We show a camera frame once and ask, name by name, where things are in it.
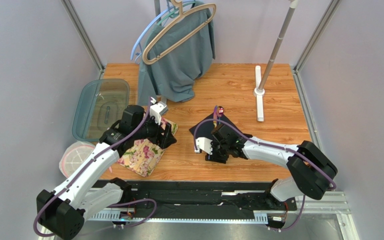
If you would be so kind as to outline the iridescent spoon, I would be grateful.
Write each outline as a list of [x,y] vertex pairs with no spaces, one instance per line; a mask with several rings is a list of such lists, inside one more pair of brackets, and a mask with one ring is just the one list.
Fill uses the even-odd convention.
[[217,111],[218,120],[221,120],[223,115],[224,115],[224,108],[222,106],[218,106],[218,111]]

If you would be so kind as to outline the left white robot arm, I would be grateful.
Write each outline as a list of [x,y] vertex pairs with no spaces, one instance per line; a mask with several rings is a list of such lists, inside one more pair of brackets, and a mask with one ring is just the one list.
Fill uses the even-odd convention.
[[34,232],[40,237],[56,235],[63,240],[72,240],[84,223],[101,210],[134,205],[131,185],[117,177],[98,191],[89,191],[135,141],[149,140],[161,149],[177,142],[171,124],[163,127],[161,123],[167,111],[165,103],[154,99],[150,100],[147,109],[140,105],[127,106],[121,119],[102,134],[92,153],[70,177],[54,190],[44,189],[38,194]]

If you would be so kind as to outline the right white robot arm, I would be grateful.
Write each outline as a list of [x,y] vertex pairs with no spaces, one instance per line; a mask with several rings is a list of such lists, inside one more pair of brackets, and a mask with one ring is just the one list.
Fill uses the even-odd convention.
[[219,124],[211,137],[195,139],[196,152],[206,152],[206,160],[225,163],[232,156],[246,160],[261,160],[283,167],[290,177],[275,179],[265,191],[274,202],[284,202],[297,196],[321,200],[325,192],[335,189],[337,167],[311,141],[301,144],[281,144],[259,139],[228,124]]

